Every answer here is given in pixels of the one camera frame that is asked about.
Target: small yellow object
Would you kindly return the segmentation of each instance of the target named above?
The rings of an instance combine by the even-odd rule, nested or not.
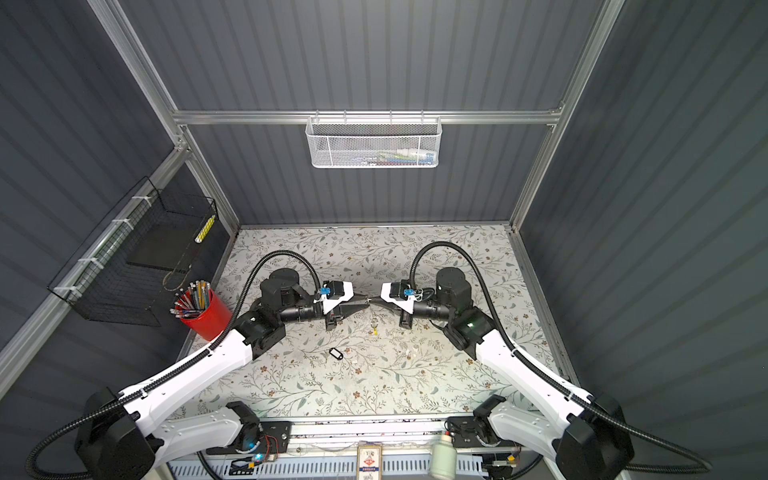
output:
[[[198,233],[197,237],[195,237],[195,243],[203,243],[203,239],[205,239],[205,236],[208,235],[208,232],[210,232],[210,228],[214,225],[214,221],[216,221],[216,215],[211,215],[203,226],[203,229],[200,230],[200,233]]]

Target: patterned work surface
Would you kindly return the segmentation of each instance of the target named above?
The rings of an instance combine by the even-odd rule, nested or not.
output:
[[[349,280],[357,293],[378,295],[385,281],[407,278],[415,254],[427,243],[447,240],[478,264],[509,335],[545,365],[554,365],[523,283],[507,233],[499,226],[243,230],[219,283],[233,307],[253,265],[272,250],[294,250],[314,265],[320,280]],[[295,268],[310,293],[303,266],[277,257],[259,272],[245,305],[256,299],[269,272]],[[472,284],[475,302],[487,312],[482,291],[466,262],[453,250],[430,250],[419,263],[416,282],[434,286],[444,266],[457,266]],[[178,415],[197,415],[236,399],[259,416],[372,415],[471,411],[492,393],[530,404],[489,368],[473,362],[426,320],[412,331],[398,316],[372,306],[326,333],[321,321],[290,324],[286,338],[267,355],[224,376],[187,402]],[[204,344],[197,338],[193,349]],[[344,352],[335,360],[331,347]]]

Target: black wire mesh basket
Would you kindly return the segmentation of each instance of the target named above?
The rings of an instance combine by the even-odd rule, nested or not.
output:
[[[88,320],[160,326],[217,218],[211,198],[153,190],[76,260],[77,275],[66,279],[62,268],[48,289]]]

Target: red pen holder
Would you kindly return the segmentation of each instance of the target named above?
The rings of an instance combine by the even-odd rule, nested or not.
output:
[[[210,342],[219,336],[219,333],[224,331],[224,327],[227,326],[230,318],[232,318],[232,312],[230,312],[229,307],[211,290],[208,308],[198,315],[197,318],[181,319],[181,321]]]

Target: white wire mesh basket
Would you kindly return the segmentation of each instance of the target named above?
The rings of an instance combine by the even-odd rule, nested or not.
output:
[[[306,122],[312,165],[318,168],[434,168],[442,124]]]

